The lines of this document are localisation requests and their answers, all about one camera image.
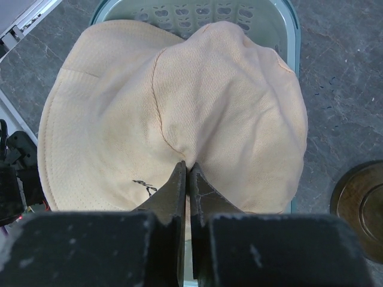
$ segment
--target brown round lid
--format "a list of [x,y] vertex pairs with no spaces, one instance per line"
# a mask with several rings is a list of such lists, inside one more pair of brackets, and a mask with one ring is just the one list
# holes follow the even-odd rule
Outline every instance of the brown round lid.
[[354,229],[369,259],[383,264],[383,161],[347,172],[335,186],[330,212]]

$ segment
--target marble surface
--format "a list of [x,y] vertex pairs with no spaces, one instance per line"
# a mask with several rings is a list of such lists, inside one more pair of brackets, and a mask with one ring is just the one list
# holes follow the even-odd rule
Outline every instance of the marble surface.
[[[98,0],[63,0],[0,63],[0,88],[35,133],[45,99]],[[300,83],[309,118],[300,213],[328,213],[356,164],[383,159],[383,1],[292,0],[302,27]],[[369,263],[377,286],[383,265]]]

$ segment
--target garment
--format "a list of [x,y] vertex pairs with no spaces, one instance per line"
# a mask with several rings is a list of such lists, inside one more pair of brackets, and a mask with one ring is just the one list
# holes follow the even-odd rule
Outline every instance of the garment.
[[296,193],[307,130],[294,72],[239,26],[213,23],[184,41],[109,21],[83,32],[57,76],[39,173],[52,210],[132,210],[177,162],[198,162],[238,208],[278,213]]

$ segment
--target black embroidery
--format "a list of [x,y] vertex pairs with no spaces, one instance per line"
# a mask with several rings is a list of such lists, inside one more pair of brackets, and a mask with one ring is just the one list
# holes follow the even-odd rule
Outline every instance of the black embroidery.
[[144,181],[133,181],[136,182],[137,184],[142,184],[144,187],[146,187],[146,191],[149,193],[149,197],[151,197],[150,190],[157,191],[157,188],[153,187],[151,184],[147,184]]

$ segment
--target black cable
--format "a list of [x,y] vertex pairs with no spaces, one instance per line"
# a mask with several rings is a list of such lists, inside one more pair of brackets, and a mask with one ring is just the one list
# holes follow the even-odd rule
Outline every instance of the black cable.
[[7,155],[7,138],[8,138],[8,129],[7,123],[1,119],[0,120],[0,160],[5,160]]

